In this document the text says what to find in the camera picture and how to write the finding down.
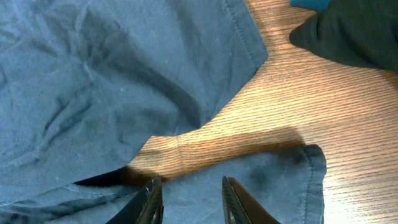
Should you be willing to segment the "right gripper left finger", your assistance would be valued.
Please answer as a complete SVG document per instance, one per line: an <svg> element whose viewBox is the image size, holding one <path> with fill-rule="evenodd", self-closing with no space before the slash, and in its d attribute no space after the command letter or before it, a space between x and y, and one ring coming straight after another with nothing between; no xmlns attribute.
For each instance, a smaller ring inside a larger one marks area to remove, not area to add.
<svg viewBox="0 0 398 224"><path fill-rule="evenodd" d="M156 176L106 224L161 224L163 214L162 181Z"/></svg>

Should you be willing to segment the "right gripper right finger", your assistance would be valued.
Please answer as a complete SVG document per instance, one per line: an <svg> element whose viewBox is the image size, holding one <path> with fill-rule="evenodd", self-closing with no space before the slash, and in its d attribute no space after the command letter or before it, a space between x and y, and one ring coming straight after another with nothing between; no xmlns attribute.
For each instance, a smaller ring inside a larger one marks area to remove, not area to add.
<svg viewBox="0 0 398 224"><path fill-rule="evenodd" d="M222 198L226 224L280 224L234 177L223 177Z"/></svg>

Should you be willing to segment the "navy blue shorts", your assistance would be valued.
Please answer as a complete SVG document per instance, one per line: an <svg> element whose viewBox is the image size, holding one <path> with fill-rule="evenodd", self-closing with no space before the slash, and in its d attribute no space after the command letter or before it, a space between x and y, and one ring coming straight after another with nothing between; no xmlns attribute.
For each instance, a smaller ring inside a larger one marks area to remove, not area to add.
<svg viewBox="0 0 398 224"><path fill-rule="evenodd" d="M243 0L2 1L1 222L106 223L152 136L201 128L268 52Z"/></svg>

